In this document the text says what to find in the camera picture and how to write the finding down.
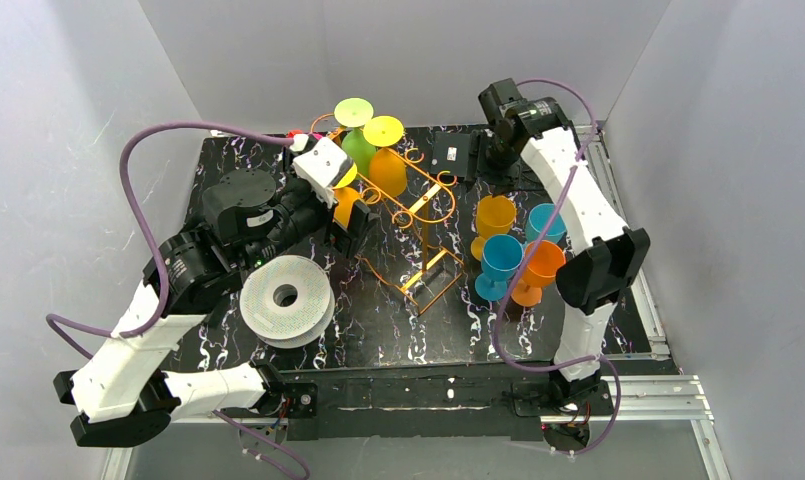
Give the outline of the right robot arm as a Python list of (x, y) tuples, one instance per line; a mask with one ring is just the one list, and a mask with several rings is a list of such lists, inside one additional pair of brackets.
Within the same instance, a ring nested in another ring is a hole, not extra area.
[(575, 402), (595, 388), (605, 362), (602, 342), (609, 319), (636, 279), (650, 248), (643, 228), (631, 228), (606, 199), (585, 161), (590, 137), (580, 139), (551, 99), (528, 100), (511, 78), (490, 84), (479, 103), (494, 133), (488, 159), (505, 170), (522, 162), (554, 200), (542, 228), (561, 218), (573, 256), (555, 272), (565, 304), (560, 343), (548, 367), (519, 363), (502, 348), (499, 331), (491, 344), (508, 365), (549, 380), (548, 397)]

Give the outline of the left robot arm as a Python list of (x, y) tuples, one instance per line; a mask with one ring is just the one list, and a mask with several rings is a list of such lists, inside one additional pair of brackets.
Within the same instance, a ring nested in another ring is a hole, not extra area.
[[(303, 238), (323, 231), (330, 246), (355, 254), (377, 215), (362, 200), (325, 203), (293, 177), (278, 186), (262, 170), (225, 175), (202, 195), (203, 213), (157, 248), (128, 311), (101, 349), (76, 371), (59, 373), (59, 400), (77, 407), (81, 447), (125, 448), (159, 435), (174, 419), (222, 408), (257, 409), (285, 391), (277, 370), (250, 362), (180, 379), (166, 355), (254, 272)], [(336, 219), (343, 209), (344, 220)]]

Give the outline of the blue wine glass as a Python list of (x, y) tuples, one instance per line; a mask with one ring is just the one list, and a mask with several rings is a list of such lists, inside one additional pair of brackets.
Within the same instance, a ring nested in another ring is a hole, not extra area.
[(490, 302), (502, 299), (523, 258), (523, 245), (515, 237), (508, 234), (490, 237), (482, 250), (481, 274), (474, 284), (476, 293)]

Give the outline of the orange wine glass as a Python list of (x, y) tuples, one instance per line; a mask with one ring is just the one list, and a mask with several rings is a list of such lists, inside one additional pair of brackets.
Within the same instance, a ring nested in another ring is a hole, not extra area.
[(530, 259), (520, 282), (513, 289), (511, 299), (520, 306), (533, 307), (542, 301), (544, 289), (555, 281), (556, 273), (566, 263), (563, 250), (556, 243), (544, 240), (535, 253), (532, 245), (525, 250)]

